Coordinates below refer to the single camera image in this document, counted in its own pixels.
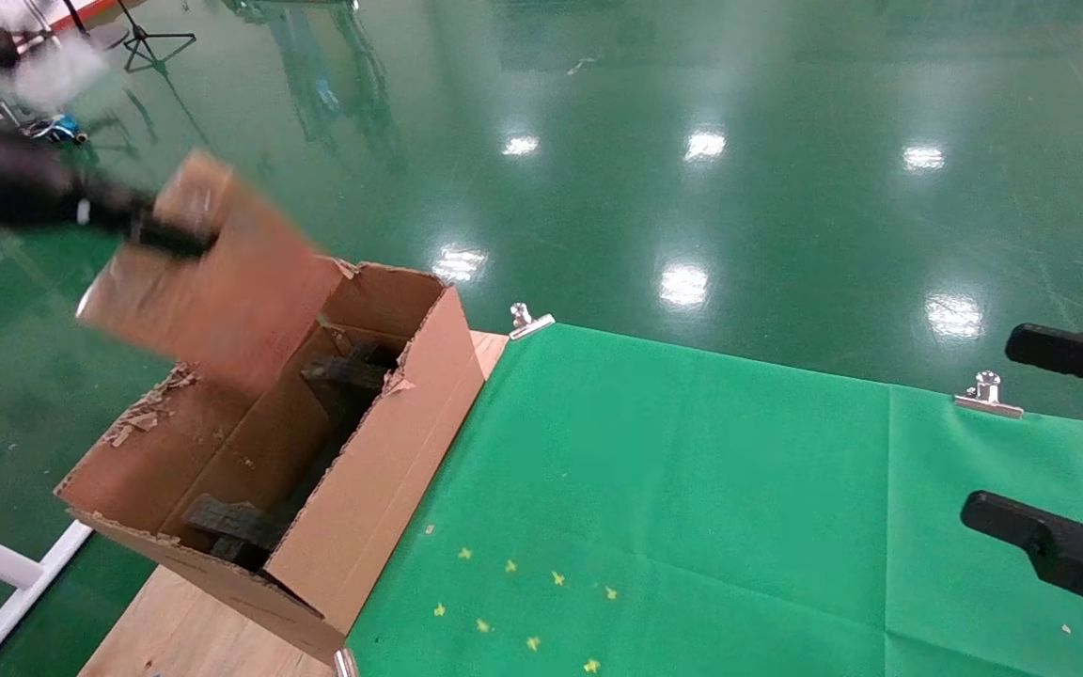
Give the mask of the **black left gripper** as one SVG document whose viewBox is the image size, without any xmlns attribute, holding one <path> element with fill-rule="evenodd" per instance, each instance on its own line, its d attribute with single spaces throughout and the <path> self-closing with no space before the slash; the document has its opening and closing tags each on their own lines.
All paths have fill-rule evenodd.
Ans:
<svg viewBox="0 0 1083 677">
<path fill-rule="evenodd" d="M 21 134 L 0 130 L 0 227 L 99 227 L 169 257 L 197 260 L 214 249 L 216 232 L 136 217 L 136 193 L 63 162 Z"/>
</svg>

